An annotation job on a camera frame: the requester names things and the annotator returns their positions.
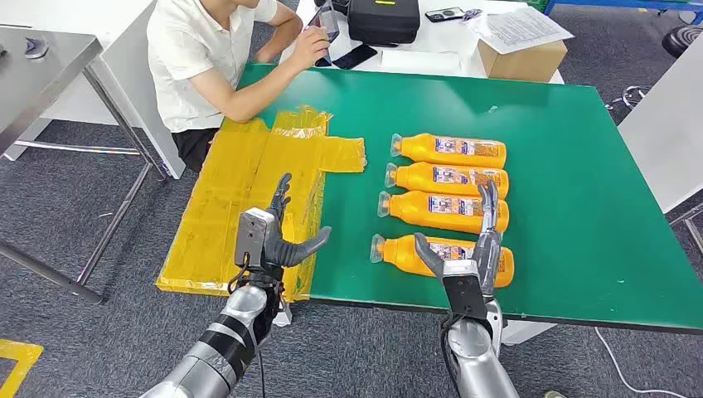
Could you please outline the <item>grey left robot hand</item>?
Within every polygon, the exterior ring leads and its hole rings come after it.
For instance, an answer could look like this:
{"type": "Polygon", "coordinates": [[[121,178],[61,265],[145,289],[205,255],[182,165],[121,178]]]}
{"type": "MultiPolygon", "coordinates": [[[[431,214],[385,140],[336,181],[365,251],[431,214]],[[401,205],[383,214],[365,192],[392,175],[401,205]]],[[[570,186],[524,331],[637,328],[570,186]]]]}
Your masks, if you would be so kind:
{"type": "Polygon", "coordinates": [[[282,221],[284,219],[286,206],[291,201],[291,198],[288,196],[291,179],[292,174],[290,172],[286,172],[279,179],[272,200],[265,209],[265,211],[274,218],[274,221],[273,225],[269,228],[268,236],[264,239],[264,262],[281,268],[298,265],[303,260],[315,254],[327,243],[332,232],[330,226],[324,226],[314,237],[305,240],[303,243],[293,243],[284,239],[282,221]]]}

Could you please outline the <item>person's right hand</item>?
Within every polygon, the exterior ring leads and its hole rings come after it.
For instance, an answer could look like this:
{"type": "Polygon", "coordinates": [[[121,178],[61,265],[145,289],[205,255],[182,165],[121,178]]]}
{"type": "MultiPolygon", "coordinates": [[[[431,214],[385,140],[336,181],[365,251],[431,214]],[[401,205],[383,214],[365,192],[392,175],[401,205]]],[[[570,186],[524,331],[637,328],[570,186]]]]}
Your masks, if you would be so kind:
{"type": "Polygon", "coordinates": [[[297,72],[306,70],[327,54],[329,46],[329,36],[324,28],[306,27],[298,36],[293,53],[285,64],[297,72]]]}

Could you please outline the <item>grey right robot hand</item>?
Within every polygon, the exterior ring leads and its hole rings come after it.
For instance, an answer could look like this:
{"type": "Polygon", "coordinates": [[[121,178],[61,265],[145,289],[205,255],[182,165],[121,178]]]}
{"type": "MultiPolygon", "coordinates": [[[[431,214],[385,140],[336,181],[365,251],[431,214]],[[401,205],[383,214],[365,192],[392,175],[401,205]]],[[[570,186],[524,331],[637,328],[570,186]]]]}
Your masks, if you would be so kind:
{"type": "Polygon", "coordinates": [[[437,276],[453,306],[478,305],[494,300],[495,279],[501,249],[502,233],[497,230],[497,185],[490,180],[478,187],[483,216],[478,240],[470,258],[443,260],[431,250],[421,233],[414,234],[415,252],[437,276]]]}

